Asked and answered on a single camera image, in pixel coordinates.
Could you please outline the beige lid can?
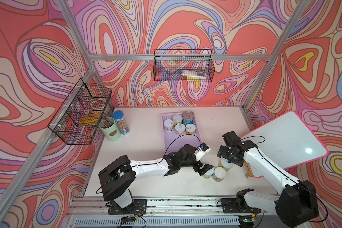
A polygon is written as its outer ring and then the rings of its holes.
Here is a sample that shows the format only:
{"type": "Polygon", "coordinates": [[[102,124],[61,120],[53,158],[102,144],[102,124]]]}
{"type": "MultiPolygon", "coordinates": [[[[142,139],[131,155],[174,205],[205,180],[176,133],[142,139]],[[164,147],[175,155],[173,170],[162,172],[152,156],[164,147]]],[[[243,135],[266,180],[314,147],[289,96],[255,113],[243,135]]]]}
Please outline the beige lid can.
{"type": "Polygon", "coordinates": [[[226,178],[227,172],[222,167],[216,167],[214,169],[214,174],[212,175],[214,181],[221,182],[226,178]]]}

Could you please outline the purple perforated plastic basket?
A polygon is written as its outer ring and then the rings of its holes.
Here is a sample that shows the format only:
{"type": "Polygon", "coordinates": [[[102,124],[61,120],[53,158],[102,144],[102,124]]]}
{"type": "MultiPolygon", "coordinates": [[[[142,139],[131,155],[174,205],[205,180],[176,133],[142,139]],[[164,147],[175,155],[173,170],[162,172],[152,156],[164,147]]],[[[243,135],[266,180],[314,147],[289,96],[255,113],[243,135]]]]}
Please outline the purple perforated plastic basket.
{"type": "Polygon", "coordinates": [[[202,143],[196,117],[192,111],[161,115],[165,153],[177,152],[189,144],[198,148],[202,143]]]}

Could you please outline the silver pull tab can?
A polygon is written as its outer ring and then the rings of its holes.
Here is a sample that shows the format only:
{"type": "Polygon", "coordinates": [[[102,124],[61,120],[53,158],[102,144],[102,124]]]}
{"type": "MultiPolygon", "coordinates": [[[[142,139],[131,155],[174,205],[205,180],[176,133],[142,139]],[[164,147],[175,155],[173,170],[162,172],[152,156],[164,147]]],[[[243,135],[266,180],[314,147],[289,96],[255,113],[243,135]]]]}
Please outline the silver pull tab can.
{"type": "Polygon", "coordinates": [[[185,135],[185,125],[184,124],[178,124],[174,127],[175,132],[178,136],[185,135]]]}

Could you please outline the orange label can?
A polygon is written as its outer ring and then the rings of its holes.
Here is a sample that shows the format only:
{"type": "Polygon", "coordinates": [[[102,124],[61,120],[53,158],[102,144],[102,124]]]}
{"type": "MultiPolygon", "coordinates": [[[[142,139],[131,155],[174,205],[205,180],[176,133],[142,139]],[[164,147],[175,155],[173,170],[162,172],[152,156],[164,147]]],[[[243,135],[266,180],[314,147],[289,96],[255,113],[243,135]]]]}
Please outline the orange label can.
{"type": "Polygon", "coordinates": [[[189,123],[185,126],[185,133],[187,135],[195,135],[196,132],[196,126],[192,123],[189,123]]]}

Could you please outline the pink label can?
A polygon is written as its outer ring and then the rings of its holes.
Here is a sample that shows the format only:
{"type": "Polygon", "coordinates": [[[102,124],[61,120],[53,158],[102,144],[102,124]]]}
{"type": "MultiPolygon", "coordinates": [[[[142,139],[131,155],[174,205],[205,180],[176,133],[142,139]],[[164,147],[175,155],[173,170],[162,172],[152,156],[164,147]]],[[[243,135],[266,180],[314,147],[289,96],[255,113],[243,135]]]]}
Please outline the pink label can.
{"type": "Polygon", "coordinates": [[[166,132],[172,132],[174,128],[174,121],[172,119],[164,120],[163,128],[166,132]]]}

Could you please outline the blue label soup can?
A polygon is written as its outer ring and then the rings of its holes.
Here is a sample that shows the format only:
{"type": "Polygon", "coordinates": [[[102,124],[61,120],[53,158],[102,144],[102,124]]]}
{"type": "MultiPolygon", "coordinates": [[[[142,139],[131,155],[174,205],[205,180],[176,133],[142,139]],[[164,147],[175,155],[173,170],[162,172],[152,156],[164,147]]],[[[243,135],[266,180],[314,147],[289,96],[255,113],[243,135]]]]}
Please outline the blue label soup can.
{"type": "Polygon", "coordinates": [[[194,118],[195,118],[194,112],[192,112],[192,111],[185,111],[182,114],[182,123],[184,125],[192,124],[193,121],[194,121],[194,118]]]}

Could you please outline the green label can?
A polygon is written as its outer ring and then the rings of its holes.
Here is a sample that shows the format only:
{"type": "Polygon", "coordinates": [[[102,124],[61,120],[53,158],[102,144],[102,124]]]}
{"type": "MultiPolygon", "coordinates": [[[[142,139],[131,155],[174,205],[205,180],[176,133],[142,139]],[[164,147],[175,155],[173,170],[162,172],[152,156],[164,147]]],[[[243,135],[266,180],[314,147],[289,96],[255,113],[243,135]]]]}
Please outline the green label can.
{"type": "Polygon", "coordinates": [[[203,174],[202,175],[202,177],[204,178],[204,179],[209,179],[209,178],[211,178],[212,176],[213,176],[213,174],[214,174],[214,168],[211,168],[210,170],[208,170],[205,174],[203,174]]]}

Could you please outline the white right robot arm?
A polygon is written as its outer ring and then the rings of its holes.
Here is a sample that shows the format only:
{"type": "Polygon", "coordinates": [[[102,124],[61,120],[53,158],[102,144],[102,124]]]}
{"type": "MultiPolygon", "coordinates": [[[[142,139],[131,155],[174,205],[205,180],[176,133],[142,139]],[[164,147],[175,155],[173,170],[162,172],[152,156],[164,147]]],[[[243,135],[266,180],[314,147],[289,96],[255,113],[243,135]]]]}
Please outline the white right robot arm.
{"type": "Polygon", "coordinates": [[[235,205],[239,211],[251,208],[275,214],[288,227],[294,228],[315,219],[319,215],[315,186],[308,180],[301,181],[269,159],[251,140],[242,141],[235,132],[222,136],[225,145],[217,156],[243,166],[245,162],[257,169],[275,188],[278,195],[259,193],[245,189],[236,194],[235,205]]]}

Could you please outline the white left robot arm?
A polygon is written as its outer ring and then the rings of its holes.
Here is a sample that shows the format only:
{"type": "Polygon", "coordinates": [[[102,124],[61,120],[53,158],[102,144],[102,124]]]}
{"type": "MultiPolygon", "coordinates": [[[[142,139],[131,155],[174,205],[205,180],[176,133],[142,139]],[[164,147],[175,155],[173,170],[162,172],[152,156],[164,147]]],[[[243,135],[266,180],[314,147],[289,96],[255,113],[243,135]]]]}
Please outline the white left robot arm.
{"type": "Polygon", "coordinates": [[[185,167],[192,167],[203,176],[213,167],[201,162],[201,158],[210,151],[203,142],[197,148],[186,144],[175,153],[151,161],[129,160],[128,156],[122,155],[99,172],[100,188],[96,193],[102,194],[104,201],[114,201],[124,209],[134,203],[129,187],[135,180],[174,175],[185,167]]]}

